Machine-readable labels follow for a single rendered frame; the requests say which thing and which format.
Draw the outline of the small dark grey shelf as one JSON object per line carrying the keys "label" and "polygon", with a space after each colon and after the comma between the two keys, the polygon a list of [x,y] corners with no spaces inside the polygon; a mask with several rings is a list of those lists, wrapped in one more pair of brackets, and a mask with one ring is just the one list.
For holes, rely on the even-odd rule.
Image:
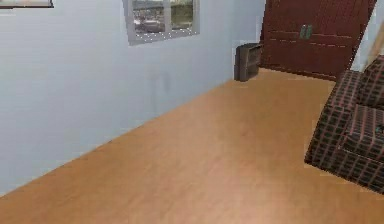
{"label": "small dark grey shelf", "polygon": [[234,79],[246,82],[256,76],[261,63],[263,45],[260,43],[246,43],[236,48]]}

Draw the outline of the white framed window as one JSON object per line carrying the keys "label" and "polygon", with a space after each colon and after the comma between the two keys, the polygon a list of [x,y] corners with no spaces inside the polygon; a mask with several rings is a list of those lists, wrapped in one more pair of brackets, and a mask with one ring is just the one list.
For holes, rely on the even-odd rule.
{"label": "white framed window", "polygon": [[200,33],[200,0],[122,0],[130,46]]}

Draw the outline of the dark red wooden cupboard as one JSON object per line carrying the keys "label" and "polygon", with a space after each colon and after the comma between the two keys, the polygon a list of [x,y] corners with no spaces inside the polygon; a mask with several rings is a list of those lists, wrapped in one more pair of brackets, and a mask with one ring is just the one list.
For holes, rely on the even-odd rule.
{"label": "dark red wooden cupboard", "polygon": [[349,69],[379,0],[266,0],[262,66],[334,80]]}

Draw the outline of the dark framed wall picture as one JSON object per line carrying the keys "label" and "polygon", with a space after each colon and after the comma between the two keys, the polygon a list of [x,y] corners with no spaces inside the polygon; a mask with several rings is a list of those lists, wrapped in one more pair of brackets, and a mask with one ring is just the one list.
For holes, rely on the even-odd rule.
{"label": "dark framed wall picture", "polygon": [[52,0],[0,0],[0,9],[52,7]]}

